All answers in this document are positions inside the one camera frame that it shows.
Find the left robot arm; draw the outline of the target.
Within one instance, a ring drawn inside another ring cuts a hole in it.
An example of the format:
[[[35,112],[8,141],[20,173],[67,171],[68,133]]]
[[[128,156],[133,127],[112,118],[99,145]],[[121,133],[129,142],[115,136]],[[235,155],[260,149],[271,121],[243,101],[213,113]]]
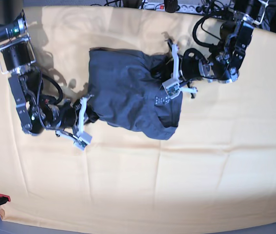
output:
[[[194,8],[194,11],[202,14],[202,18],[194,25],[192,37],[199,46],[209,50],[209,57],[206,58],[196,48],[189,48],[181,55],[178,45],[171,38],[166,40],[170,55],[166,61],[154,67],[151,74],[161,79],[168,98],[174,99],[182,92],[190,93],[195,98],[198,92],[192,86],[195,81],[227,84],[238,80],[253,30],[262,24],[269,2],[236,0],[233,6],[219,4],[218,0],[204,0],[202,5]],[[224,20],[217,44],[202,42],[197,37],[197,30],[202,29],[210,18]]]

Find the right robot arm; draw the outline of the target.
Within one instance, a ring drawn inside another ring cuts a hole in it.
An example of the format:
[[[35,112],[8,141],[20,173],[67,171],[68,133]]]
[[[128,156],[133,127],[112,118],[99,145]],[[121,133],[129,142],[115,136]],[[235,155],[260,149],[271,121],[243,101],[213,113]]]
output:
[[[90,144],[92,136],[84,131],[84,125],[96,119],[88,104],[92,95],[75,103],[64,99],[59,84],[35,66],[21,0],[0,0],[0,57],[4,62],[1,72],[11,75],[8,81],[24,133],[37,136],[50,130],[80,148]]]

